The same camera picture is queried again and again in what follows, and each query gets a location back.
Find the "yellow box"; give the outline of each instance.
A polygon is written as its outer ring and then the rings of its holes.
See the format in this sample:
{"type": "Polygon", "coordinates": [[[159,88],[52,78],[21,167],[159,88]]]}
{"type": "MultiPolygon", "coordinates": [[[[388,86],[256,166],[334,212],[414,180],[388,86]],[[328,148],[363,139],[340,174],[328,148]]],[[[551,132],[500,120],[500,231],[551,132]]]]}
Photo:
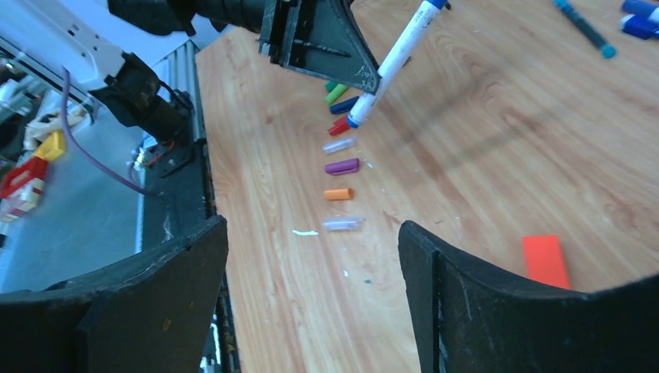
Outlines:
{"type": "Polygon", "coordinates": [[[39,145],[39,148],[34,152],[34,155],[48,162],[53,162],[55,159],[59,158],[60,155],[64,154],[65,151],[66,140],[64,138],[64,132],[62,132],[62,130],[57,130],[50,134],[46,141],[39,145]]]}

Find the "wooden table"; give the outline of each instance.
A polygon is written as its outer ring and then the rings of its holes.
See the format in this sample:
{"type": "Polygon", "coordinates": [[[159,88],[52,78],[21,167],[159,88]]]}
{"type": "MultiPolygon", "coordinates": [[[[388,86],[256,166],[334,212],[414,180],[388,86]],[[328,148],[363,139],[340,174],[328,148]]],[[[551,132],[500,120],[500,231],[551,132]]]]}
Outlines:
{"type": "MultiPolygon", "coordinates": [[[[418,3],[353,5],[379,61],[418,3]]],[[[550,0],[453,6],[352,132],[358,146],[331,156],[323,81],[269,64],[244,30],[199,53],[242,372],[419,371],[406,219],[522,275],[521,238],[556,234],[580,291],[659,269],[659,47],[617,30],[620,0],[575,2],[617,47],[609,61],[550,0]],[[359,173],[323,172],[352,157],[359,173]],[[354,200],[323,199],[341,186],[354,200]],[[364,229],[324,232],[335,214],[364,229]]]]}

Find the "red and white box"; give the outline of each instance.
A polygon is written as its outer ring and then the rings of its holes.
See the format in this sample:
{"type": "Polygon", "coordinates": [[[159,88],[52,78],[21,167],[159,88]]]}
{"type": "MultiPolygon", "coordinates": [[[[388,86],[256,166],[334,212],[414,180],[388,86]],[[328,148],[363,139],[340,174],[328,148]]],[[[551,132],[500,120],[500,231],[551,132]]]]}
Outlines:
{"type": "Polygon", "coordinates": [[[32,157],[0,183],[0,221],[11,222],[36,207],[44,192],[48,161],[32,157]]]}

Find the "red sticky note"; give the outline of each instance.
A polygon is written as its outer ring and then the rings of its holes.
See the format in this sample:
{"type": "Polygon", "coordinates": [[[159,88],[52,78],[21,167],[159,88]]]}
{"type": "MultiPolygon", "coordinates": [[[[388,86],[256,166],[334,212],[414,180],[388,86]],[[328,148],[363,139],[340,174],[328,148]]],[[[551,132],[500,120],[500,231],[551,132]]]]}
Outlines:
{"type": "Polygon", "coordinates": [[[537,235],[521,240],[528,278],[557,288],[571,289],[558,236],[537,235]]]}

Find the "clear marker cap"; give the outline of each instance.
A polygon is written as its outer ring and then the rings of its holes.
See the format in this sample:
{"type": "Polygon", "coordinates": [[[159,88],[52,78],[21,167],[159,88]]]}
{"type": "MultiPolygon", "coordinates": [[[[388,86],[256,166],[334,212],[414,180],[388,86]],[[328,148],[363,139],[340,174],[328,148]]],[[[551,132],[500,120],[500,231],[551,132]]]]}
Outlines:
{"type": "Polygon", "coordinates": [[[340,140],[332,141],[329,144],[323,145],[323,151],[325,154],[332,154],[334,152],[338,152],[339,150],[344,150],[350,146],[354,146],[355,144],[357,144],[357,135],[353,134],[347,138],[342,138],[340,140]]]}
{"type": "Polygon", "coordinates": [[[336,216],[323,222],[326,231],[357,231],[366,218],[361,216],[336,216]]]}

